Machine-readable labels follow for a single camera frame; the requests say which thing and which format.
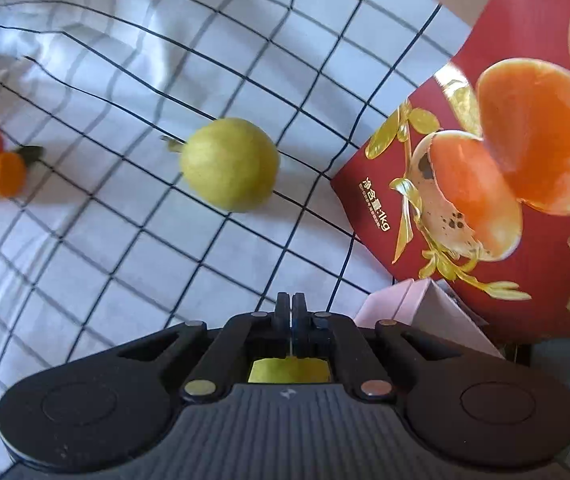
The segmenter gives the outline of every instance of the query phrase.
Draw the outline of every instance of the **checkered tablecloth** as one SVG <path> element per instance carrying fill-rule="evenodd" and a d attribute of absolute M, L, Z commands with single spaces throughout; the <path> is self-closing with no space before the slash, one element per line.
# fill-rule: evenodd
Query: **checkered tablecloth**
<path fill-rule="evenodd" d="M 468 32 L 433 0 L 0 0 L 0 129 L 47 150 L 0 200 L 0 397 L 281 290 L 354 314 L 392 277 L 329 180 Z M 255 212 L 202 202 L 159 140 L 223 116 L 281 152 Z"/>

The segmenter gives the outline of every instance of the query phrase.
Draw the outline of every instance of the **red box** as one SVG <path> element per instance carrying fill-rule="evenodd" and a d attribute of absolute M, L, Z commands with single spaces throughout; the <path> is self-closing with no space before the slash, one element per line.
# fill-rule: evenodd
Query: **red box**
<path fill-rule="evenodd" d="M 398 136 L 376 158 L 367 158 L 366 144 L 332 181 L 332 187 L 359 238 L 399 280 L 418 277 L 419 271 L 434 256 L 425 253 L 430 248 L 412 219 L 414 208 L 410 206 L 409 224 L 413 239 L 396 263 L 392 263 L 401 227 L 403 196 L 389 184 L 402 178 L 406 168 L 408 175 L 415 176 L 414 180 L 410 179 L 412 184 L 417 190 L 419 187 L 422 190 L 419 194 L 423 205 L 423 228 L 427 225 L 428 215 L 430 218 L 441 215 L 441 229 L 444 232 L 451 230 L 452 234 L 447 235 L 449 246 L 439 242 L 439 247 L 452 264 L 465 272 L 468 259 L 461 256 L 454 260 L 446 250 L 470 240 L 470 246 L 478 244 L 479 247 L 471 250 L 472 254 L 478 251 L 487 258 L 505 254 L 505 258 L 497 261 L 479 262 L 467 275 L 470 280 L 480 283 L 498 282 L 496 288 L 488 290 L 494 291 L 495 296 L 514 296 L 513 300 L 492 298 L 486 291 L 460 278 L 452 282 L 460 297 L 489 322 L 487 332 L 495 341 L 532 342 L 552 336 L 570 336 L 570 127 L 561 127 L 570 117 L 570 75 L 560 68 L 553 68 L 548 77 L 544 70 L 548 70 L 549 65 L 530 61 L 495 65 L 512 58 L 531 58 L 570 71 L 569 29 L 570 0 L 490 0 L 470 38 L 452 60 L 469 81 L 470 88 L 476 88 L 481 74 L 492 67 L 484 76 L 483 86 L 477 88 L 480 90 L 478 103 L 483 126 L 481 140 L 467 140 L 459 134 L 436 133 L 436 137 L 430 137 L 432 140 L 426 152 L 429 157 L 425 159 L 429 162 L 422 169 L 420 160 L 418 164 L 415 162 L 416 157 L 408 165 L 407 144 L 400 142 Z M 459 101 L 466 97 L 466 91 L 458 95 Z M 556 105 L 546 107 L 548 94 L 552 99 L 558 99 Z M 508 106 L 510 99 L 517 98 L 517 106 Z M 409 101 L 413 108 L 422 108 L 435 115 L 441 128 L 465 129 L 454 113 L 451 100 L 448 101 L 444 93 L 443 82 L 440 84 L 431 78 L 410 96 Z M 549 110 L 549 113 L 542 113 L 542 110 Z M 410 125 L 407 113 L 408 110 L 399 112 L 401 126 L 398 127 L 398 135 L 401 137 L 407 132 L 403 128 Z M 421 119 L 427 121 L 427 126 L 431 124 L 430 114 L 421 117 L 415 112 L 412 117 L 420 129 L 423 129 L 419 125 Z M 463 122 L 470 129 L 470 116 Z M 391 128 L 396 131 L 396 124 L 391 124 Z M 548 136 L 541 137 L 542 131 L 549 131 Z M 425 137 L 411 127 L 409 139 L 415 150 Z M 457 159 L 453 156 L 459 153 L 456 152 L 459 146 L 465 146 L 464 150 L 460 148 L 463 150 L 461 156 L 464 156 L 461 158 L 464 162 L 460 164 L 454 162 Z M 493 161 L 491 164 L 485 162 L 486 152 Z M 488 169 L 494 163 L 502 180 L 492 176 L 494 170 Z M 463 182 L 460 189 L 456 188 L 457 179 Z M 490 193 L 483 190 L 488 182 L 494 186 Z M 434 191 L 433 183 L 437 183 L 440 193 Z M 445 197 L 443 189 L 447 190 L 449 197 L 457 197 L 456 204 L 466 204 L 465 215 L 457 214 L 462 205 L 454 210 L 443 206 L 440 202 L 440 197 Z M 481 190 L 476 203 L 467 198 L 465 192 L 469 189 Z M 509 219 L 516 218 L 518 214 L 512 199 L 505 198 L 505 206 L 502 207 L 478 205 L 481 199 L 483 204 L 499 203 L 505 193 L 506 196 L 513 194 L 520 206 L 521 227 L 514 227 L 518 221 Z M 454 200 L 447 198 L 446 201 L 456 205 Z M 488 216 L 486 210 L 493 210 L 496 214 Z M 444 212 L 452 212 L 452 218 L 445 219 Z M 468 231 L 472 221 L 475 228 Z M 442 240 L 446 235 L 437 234 L 435 220 L 430 222 L 428 236 Z M 521 238 L 519 242 L 515 238 L 516 248 L 511 253 L 511 249 L 501 253 L 501 237 L 510 240 L 509 237 L 514 238 L 518 229 L 521 230 Z M 485 244 L 479 241 L 481 237 L 484 237 Z M 445 274 L 452 272 L 449 267 L 441 270 Z M 433 277 L 436 278 L 438 273 L 435 270 Z M 502 282 L 514 282 L 518 286 Z M 525 295 L 531 298 L 521 299 Z"/>

